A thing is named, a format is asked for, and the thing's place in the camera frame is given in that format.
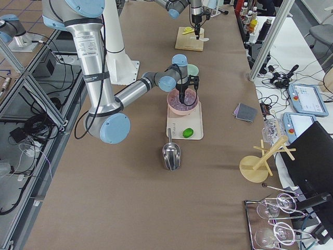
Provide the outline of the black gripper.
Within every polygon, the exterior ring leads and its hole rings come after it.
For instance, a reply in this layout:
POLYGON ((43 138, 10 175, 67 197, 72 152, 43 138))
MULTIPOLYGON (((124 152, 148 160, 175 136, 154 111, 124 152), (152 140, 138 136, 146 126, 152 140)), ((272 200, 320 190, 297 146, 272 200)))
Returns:
POLYGON ((206 17, 207 20, 210 19, 211 13, 209 10, 204 10, 202 6, 193 7, 191 6, 190 9, 191 13, 191 21, 195 25, 194 26, 194 33, 196 39, 200 39, 200 27, 202 23, 202 17, 206 17))
MULTIPOLYGON (((198 90, 199 88, 199 77, 198 76, 188 76, 188 85, 192 85, 195 90, 198 90)), ((179 89, 179 101, 184 102, 185 101, 185 90, 179 89)))

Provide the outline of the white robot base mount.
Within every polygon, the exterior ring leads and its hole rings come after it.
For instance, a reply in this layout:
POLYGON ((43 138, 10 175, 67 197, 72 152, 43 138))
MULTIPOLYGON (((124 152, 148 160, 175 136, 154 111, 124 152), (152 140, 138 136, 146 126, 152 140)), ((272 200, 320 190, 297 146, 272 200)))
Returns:
POLYGON ((106 62, 111 83, 129 85, 137 79, 140 62, 131 60, 125 51, 115 1, 105 1, 103 15, 106 28, 106 62))

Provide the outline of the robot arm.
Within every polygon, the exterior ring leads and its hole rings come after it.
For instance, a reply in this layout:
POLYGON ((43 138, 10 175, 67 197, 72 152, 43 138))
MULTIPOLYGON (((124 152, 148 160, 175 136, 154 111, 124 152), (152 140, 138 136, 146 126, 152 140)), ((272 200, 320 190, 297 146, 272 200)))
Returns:
POLYGON ((156 0, 155 3, 159 4, 167 10, 172 19, 178 18, 178 16, 185 10, 187 6, 190 9, 190 23, 194 26, 194 33, 197 40, 208 41, 209 39, 200 37, 200 29, 204 22, 202 22, 203 17, 206 21, 210 19, 211 13, 209 10, 204 10, 202 6, 202 1, 200 0, 180 0, 180 1, 167 1, 167 0, 156 0))
POLYGON ((157 86, 165 92, 177 90, 180 99, 186 89, 199 85, 199 78, 187 71, 187 58, 177 54, 163 72, 136 77, 137 66, 125 52, 115 1, 43 1, 46 26, 72 34, 81 63, 91 108, 86 133, 105 143, 122 142, 130 131, 124 107, 157 86))

